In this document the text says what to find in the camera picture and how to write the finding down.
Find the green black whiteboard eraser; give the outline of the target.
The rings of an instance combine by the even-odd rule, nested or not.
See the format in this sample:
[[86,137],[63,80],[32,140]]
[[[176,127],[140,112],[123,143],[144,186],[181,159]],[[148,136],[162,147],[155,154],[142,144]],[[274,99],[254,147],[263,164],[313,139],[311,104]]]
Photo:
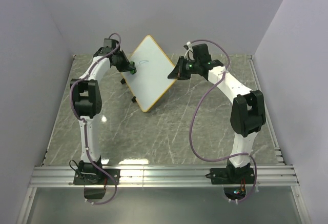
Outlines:
[[129,67],[130,67],[130,73],[131,73],[132,75],[135,74],[135,73],[137,72],[137,70],[136,70],[136,66],[135,66],[135,62],[131,61]]

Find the yellow framed whiteboard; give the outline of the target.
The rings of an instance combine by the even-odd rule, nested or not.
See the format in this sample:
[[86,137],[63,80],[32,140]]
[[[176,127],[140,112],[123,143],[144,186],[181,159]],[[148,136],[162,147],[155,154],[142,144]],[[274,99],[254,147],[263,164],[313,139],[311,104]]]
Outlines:
[[122,76],[142,112],[148,112],[176,82],[168,79],[175,65],[150,35],[141,41],[129,61],[135,64],[136,73],[124,72]]

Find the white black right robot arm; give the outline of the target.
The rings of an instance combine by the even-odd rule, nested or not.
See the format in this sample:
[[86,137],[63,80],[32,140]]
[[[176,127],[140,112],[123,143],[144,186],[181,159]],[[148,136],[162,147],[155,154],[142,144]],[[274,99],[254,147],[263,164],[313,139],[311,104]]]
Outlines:
[[[168,79],[188,80],[192,74],[204,77],[213,86],[202,96],[192,116],[189,128],[189,144],[193,154],[206,162],[227,160],[232,166],[226,170],[227,179],[237,183],[244,177],[243,168],[255,162],[251,155],[254,140],[266,122],[264,95],[238,81],[219,60],[189,60],[181,56]],[[231,102],[230,124],[234,131],[232,152],[229,156],[208,159],[200,156],[192,141],[192,129],[196,114],[206,96],[218,88]]]

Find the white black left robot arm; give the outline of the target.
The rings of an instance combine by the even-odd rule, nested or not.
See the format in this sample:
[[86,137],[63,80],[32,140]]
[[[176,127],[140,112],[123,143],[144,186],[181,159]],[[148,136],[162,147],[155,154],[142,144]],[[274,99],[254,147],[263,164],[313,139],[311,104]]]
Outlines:
[[99,114],[103,103],[99,83],[104,74],[116,67],[119,72],[136,72],[135,65],[127,59],[120,47],[101,47],[92,58],[90,67],[70,82],[70,106],[79,122],[81,158],[78,170],[92,184],[103,180],[104,170],[98,142]]

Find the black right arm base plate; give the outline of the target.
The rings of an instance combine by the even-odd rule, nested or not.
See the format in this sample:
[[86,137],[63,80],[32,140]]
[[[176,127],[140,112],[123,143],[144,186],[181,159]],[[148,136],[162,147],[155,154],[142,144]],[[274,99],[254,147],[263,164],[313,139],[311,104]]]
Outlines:
[[246,170],[211,168],[205,177],[211,180],[212,185],[240,185],[255,182],[255,173],[252,168]]

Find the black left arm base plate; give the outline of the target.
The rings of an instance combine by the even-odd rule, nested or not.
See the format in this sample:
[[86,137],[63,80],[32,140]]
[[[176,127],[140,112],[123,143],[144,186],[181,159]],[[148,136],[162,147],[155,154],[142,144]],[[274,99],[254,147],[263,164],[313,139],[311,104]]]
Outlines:
[[91,185],[114,185],[119,183],[120,169],[104,169],[114,179],[112,181],[106,174],[102,172],[95,173],[76,173],[73,184],[77,186],[91,186]]

